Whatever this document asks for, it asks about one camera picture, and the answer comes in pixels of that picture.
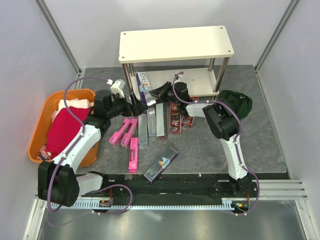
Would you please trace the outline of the silver red toothpaste box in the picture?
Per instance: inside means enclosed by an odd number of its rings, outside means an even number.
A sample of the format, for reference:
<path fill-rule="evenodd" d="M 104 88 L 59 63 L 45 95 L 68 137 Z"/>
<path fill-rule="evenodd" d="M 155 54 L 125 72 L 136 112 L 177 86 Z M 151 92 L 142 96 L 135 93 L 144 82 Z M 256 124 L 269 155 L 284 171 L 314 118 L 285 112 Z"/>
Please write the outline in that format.
<path fill-rule="evenodd" d="M 164 103 L 157 103 L 155 108 L 156 113 L 156 136 L 159 140 L 167 139 L 167 110 Z"/>

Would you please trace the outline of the purple silver toothpaste box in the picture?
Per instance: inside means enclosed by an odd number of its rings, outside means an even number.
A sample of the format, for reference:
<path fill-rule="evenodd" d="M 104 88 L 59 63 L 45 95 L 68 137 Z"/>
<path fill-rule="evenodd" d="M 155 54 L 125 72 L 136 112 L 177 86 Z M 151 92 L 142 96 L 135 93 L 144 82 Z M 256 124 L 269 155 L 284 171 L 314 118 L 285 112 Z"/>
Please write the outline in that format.
<path fill-rule="evenodd" d="M 149 107 L 155 105 L 156 98 L 150 94 L 152 88 L 146 72 L 137 72 L 135 77 L 141 101 Z"/>
<path fill-rule="evenodd" d="M 145 172 L 144 177 L 152 183 L 170 165 L 177 155 L 177 150 L 172 147 L 168 147 Z"/>

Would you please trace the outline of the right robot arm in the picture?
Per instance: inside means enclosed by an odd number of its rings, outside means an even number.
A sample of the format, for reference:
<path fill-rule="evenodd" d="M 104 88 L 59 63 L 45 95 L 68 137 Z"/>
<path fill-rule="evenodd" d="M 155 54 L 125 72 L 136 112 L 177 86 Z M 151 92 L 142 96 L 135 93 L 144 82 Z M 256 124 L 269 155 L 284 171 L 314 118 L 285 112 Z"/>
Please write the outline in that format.
<path fill-rule="evenodd" d="M 184 82 L 166 82 L 150 91 L 150 95 L 163 101 L 177 104 L 178 111 L 189 117 L 205 118 L 208 126 L 222 144 L 228 166 L 229 191 L 235 197 L 245 192 L 256 194 L 259 186 L 252 182 L 255 176 L 245 164 L 240 146 L 242 129 L 240 118 L 223 100 L 199 102 L 190 97 Z"/>

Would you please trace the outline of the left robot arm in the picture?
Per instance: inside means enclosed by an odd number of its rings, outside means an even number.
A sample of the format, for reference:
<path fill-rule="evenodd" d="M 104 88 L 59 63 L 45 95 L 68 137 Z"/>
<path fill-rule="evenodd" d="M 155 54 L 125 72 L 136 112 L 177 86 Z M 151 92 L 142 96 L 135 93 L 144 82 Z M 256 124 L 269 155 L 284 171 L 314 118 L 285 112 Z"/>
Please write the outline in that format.
<path fill-rule="evenodd" d="M 67 110 L 80 123 L 78 133 L 57 157 L 38 166 L 38 197 L 46 200 L 48 206 L 54 203 L 71 207 L 82 195 L 95 193 L 104 197 L 109 193 L 110 185 L 104 181 L 103 174 L 89 172 L 77 176 L 76 172 L 89 150 L 107 132 L 113 118 L 138 117 L 147 110 L 147 104 L 139 101 L 134 93 L 129 96 L 131 101 L 109 90 L 97 91 L 84 120 Z"/>

